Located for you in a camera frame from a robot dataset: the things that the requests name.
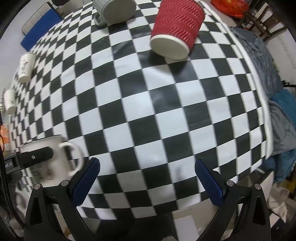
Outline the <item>small white paper cup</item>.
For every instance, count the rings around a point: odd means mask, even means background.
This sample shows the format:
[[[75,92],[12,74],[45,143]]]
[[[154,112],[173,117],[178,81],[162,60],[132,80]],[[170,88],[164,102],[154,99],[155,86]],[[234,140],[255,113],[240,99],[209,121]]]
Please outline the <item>small white paper cup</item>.
[[[16,93],[12,88],[7,89],[4,93],[4,107],[8,115],[12,115],[16,111]]]

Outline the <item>white printed paper cup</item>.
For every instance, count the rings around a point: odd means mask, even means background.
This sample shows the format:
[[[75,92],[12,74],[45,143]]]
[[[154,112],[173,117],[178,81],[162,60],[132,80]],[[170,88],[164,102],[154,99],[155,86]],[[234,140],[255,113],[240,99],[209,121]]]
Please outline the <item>white printed paper cup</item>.
[[[35,61],[36,54],[32,52],[27,52],[20,58],[20,66],[18,69],[18,81],[20,83],[30,82]]]

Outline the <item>red ribbed paper cup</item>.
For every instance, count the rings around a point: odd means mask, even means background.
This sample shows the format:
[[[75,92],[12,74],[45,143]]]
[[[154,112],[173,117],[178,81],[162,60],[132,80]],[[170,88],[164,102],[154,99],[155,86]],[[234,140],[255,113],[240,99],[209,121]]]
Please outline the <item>red ribbed paper cup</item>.
[[[204,10],[196,1],[161,1],[150,38],[152,51],[169,59],[185,59],[204,20]]]

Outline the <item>teal blanket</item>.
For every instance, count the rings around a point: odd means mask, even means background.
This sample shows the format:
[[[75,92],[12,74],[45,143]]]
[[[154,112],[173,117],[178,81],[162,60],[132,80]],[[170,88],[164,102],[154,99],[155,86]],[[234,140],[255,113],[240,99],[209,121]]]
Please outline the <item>teal blanket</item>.
[[[274,172],[274,183],[282,182],[295,167],[295,98],[286,89],[268,101],[273,127],[273,152],[260,168]]]

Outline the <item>grey blanket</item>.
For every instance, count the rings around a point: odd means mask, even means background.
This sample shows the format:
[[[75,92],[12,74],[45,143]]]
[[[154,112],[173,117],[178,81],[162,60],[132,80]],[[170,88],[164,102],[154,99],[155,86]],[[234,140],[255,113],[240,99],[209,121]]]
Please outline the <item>grey blanket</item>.
[[[237,27],[232,27],[231,31],[252,60],[267,100],[269,101],[274,94],[285,89],[274,67],[272,55],[266,48],[263,40],[254,33]]]

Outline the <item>black white checkered tablecloth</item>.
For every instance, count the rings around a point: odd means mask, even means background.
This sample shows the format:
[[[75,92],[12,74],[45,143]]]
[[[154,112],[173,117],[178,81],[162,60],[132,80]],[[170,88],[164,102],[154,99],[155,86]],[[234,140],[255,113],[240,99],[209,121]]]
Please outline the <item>black white checkered tablecloth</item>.
[[[149,39],[159,1],[137,1],[125,23],[98,28],[86,4],[32,48],[28,84],[13,80],[11,146],[64,136],[101,170],[84,217],[143,218],[207,198],[194,172],[203,159],[238,181],[273,152],[267,100],[255,67],[205,2],[191,53],[171,60]]]

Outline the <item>grey ceramic mug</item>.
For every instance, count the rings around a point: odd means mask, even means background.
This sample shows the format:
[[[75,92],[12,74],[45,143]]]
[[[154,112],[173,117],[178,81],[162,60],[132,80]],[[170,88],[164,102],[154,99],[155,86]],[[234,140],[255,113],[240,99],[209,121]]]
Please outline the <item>grey ceramic mug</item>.
[[[95,25],[102,27],[129,20],[135,13],[137,4],[134,0],[93,0],[97,13]]]

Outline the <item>dark wooden chair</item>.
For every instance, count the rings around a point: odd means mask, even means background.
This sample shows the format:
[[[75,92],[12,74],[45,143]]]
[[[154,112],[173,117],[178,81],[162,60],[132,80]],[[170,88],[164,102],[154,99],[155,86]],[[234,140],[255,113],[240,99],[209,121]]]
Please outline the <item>dark wooden chair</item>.
[[[264,42],[287,30],[287,25],[282,23],[280,14],[273,12],[269,5],[263,9],[259,16],[256,16],[251,10],[246,11],[237,27],[246,28],[248,31],[257,28],[259,37],[261,37]]]

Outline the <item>red orange plastic bag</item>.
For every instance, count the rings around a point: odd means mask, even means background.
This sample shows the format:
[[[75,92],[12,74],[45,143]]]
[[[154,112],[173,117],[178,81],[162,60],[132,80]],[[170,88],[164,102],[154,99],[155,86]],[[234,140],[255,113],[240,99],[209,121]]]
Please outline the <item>red orange plastic bag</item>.
[[[237,19],[243,18],[249,9],[248,3],[239,0],[211,0],[210,3],[223,14]]]

